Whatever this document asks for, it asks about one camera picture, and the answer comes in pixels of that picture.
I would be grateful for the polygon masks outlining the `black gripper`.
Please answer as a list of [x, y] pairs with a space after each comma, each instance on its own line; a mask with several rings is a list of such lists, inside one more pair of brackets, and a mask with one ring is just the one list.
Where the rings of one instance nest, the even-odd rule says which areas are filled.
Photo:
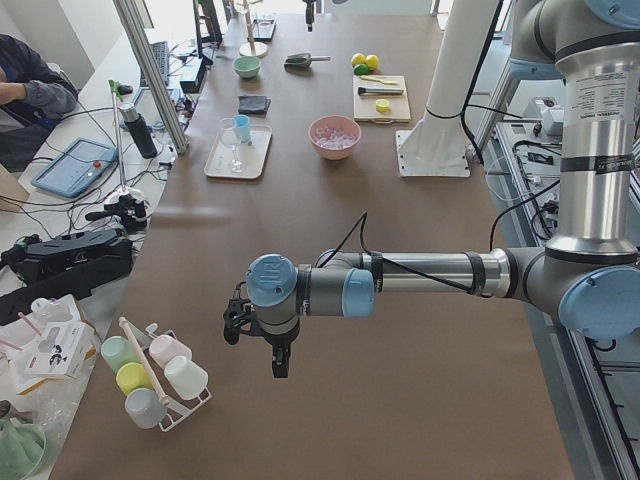
[[289, 376], [290, 348], [292, 342], [298, 337], [300, 323], [287, 327], [284, 333], [269, 333], [266, 326], [259, 325], [261, 336], [273, 347], [272, 373], [274, 378], [287, 378]]

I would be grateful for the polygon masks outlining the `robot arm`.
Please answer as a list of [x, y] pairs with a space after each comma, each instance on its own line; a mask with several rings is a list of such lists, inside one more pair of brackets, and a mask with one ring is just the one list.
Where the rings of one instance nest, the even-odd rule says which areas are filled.
[[635, 106], [635, 1], [521, 1], [511, 61], [565, 80], [559, 224], [537, 248], [463, 252], [324, 252], [313, 265], [268, 254], [236, 290], [224, 336], [263, 337], [275, 377], [288, 374], [304, 316], [364, 317], [379, 292], [463, 292], [515, 298], [593, 340], [639, 326], [637, 247], [625, 233]]

